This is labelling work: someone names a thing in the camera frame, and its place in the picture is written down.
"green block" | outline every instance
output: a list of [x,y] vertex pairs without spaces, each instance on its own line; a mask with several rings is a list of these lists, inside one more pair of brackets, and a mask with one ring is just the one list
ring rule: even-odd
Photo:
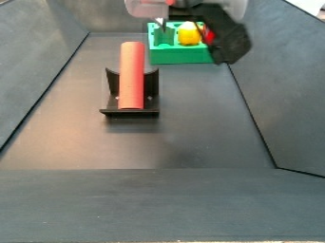
[[213,58],[206,44],[183,46],[178,42],[178,27],[183,22],[167,22],[167,32],[159,29],[156,23],[148,23],[148,56],[151,65],[171,64],[211,64]]

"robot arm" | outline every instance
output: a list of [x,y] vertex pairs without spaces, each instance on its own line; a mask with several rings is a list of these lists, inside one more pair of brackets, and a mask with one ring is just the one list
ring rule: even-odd
[[124,0],[128,13],[136,18],[167,19],[168,7],[185,9],[199,4],[218,4],[235,20],[243,17],[249,0]]

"bin floor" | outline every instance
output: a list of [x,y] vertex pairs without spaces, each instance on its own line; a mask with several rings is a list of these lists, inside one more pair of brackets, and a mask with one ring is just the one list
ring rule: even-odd
[[[160,116],[107,119],[106,67],[142,34],[91,34],[1,153],[0,169],[273,168],[226,65],[160,65]],[[146,64],[146,71],[152,66]]]

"white surface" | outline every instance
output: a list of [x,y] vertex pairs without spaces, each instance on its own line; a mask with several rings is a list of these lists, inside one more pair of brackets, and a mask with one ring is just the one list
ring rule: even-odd
[[316,16],[320,13],[320,9],[325,5],[325,0],[287,0],[300,9]]

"dark gray surface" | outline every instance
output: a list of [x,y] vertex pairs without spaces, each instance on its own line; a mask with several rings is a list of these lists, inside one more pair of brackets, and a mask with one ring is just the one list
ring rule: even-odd
[[57,0],[91,32],[144,32],[144,21],[132,17],[124,0]]
[[253,0],[253,50],[231,66],[279,167],[325,176],[325,25],[281,0]]
[[56,1],[0,8],[0,147],[87,36]]
[[104,68],[140,34],[91,35],[0,158],[0,169],[273,168],[226,65],[162,65],[156,119],[108,120]]
[[285,171],[3,171],[0,185],[0,242],[325,240],[325,180]]

